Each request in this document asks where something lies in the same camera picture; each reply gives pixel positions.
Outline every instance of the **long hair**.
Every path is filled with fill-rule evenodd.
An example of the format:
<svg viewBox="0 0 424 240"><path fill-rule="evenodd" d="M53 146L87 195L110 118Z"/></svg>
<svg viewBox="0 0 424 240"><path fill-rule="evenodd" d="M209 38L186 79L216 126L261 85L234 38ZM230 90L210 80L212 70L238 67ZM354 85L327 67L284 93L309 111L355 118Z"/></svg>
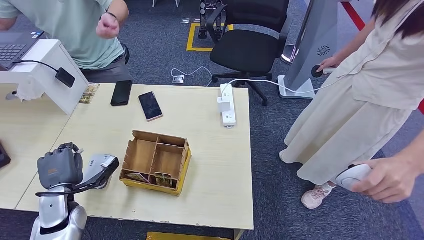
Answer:
<svg viewBox="0 0 424 240"><path fill-rule="evenodd" d="M377 0L372 15L376 18L383 18L382 24L384 25L409 1L411 0ZM402 38L424 34L424 3L408 17L396 34L402 34Z"/></svg>

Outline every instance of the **bracelet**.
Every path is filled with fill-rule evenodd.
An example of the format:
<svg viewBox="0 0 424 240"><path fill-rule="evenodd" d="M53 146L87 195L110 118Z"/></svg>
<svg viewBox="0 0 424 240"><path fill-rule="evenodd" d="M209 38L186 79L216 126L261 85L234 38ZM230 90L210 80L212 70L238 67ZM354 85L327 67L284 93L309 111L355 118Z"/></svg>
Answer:
<svg viewBox="0 0 424 240"><path fill-rule="evenodd" d="M109 15L112 15L112 17L114 17L116 20L118 20L118 18L117 18L117 16L115 16L115 14L108 12L108 11L106 13L109 14Z"/></svg>
<svg viewBox="0 0 424 240"><path fill-rule="evenodd" d="M111 15L112 17L114 17L116 20L118 20L118 18L117 18L117 16L115 16L115 14L113 14L113 13L111 13L111 12L105 12L105 13L103 13L102 14L102 16L104 15L104 14L109 14L109 15Z"/></svg>

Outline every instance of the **green t-shirt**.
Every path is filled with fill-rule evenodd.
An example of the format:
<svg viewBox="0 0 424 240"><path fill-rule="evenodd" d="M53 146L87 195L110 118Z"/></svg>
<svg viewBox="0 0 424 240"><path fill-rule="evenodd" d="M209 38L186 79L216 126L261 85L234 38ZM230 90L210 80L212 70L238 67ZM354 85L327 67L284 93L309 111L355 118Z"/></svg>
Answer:
<svg viewBox="0 0 424 240"><path fill-rule="evenodd" d="M0 18L24 14L58 39L82 69L102 69L124 53L121 43L96 35L99 19L113 0L0 0Z"/></svg>

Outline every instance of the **smartphone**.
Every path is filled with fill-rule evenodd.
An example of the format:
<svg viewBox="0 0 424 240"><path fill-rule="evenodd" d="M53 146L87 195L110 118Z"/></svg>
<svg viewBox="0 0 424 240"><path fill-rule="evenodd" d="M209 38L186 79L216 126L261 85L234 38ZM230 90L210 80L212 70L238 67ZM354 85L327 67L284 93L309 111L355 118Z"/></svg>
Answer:
<svg viewBox="0 0 424 240"><path fill-rule="evenodd" d="M118 81L113 91L112 101L110 105L126 106L130 101L131 88L133 87L133 81Z"/></svg>
<svg viewBox="0 0 424 240"><path fill-rule="evenodd" d="M159 106L159 103L156 100L156 96L152 91L138 96L138 99L140 100L141 107L143 108L147 122L156 120L164 116L161 107Z"/></svg>

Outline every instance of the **white power strip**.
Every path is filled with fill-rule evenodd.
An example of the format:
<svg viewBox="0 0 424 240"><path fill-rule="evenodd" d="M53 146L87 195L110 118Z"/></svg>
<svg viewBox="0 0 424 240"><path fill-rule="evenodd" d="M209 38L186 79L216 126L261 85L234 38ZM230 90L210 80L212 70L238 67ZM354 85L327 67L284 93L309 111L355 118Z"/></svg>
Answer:
<svg viewBox="0 0 424 240"><path fill-rule="evenodd" d="M222 98L218 98L218 104L219 102L229 102L229 110L228 111L222 111L222 123L224 127L231 129L234 126L236 126L236 111L234 108L234 96L233 96L233 86L230 84L227 86L226 84L221 84L221 96Z"/></svg>

